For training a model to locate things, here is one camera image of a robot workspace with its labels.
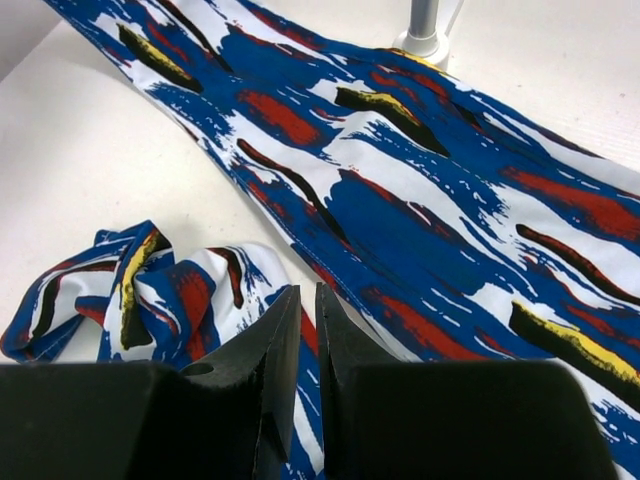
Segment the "blue white red patterned trousers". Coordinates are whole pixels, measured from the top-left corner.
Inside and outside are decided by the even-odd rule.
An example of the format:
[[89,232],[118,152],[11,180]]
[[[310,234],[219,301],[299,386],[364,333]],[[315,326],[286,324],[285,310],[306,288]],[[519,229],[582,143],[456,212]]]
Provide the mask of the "blue white red patterned trousers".
[[[270,218],[349,318],[406,362],[539,361],[584,392],[639,475],[639,175],[397,49],[333,41],[251,1],[56,1]],[[151,221],[29,287],[12,365],[183,369],[293,286],[244,243],[177,260]],[[329,479],[316,314],[301,306],[291,455]]]

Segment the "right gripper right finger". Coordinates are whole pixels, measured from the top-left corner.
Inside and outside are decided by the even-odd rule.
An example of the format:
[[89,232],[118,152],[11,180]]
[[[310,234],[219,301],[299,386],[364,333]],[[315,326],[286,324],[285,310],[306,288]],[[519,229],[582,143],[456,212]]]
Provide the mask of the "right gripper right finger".
[[329,479],[613,479],[583,390],[539,361],[406,362],[315,297]]

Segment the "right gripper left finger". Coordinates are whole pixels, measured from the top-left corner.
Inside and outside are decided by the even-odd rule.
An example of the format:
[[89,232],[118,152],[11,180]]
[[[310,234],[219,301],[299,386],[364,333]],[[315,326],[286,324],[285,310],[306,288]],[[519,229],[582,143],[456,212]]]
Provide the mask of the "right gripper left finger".
[[301,302],[183,368],[150,361],[5,365],[5,479],[276,479],[290,459]]

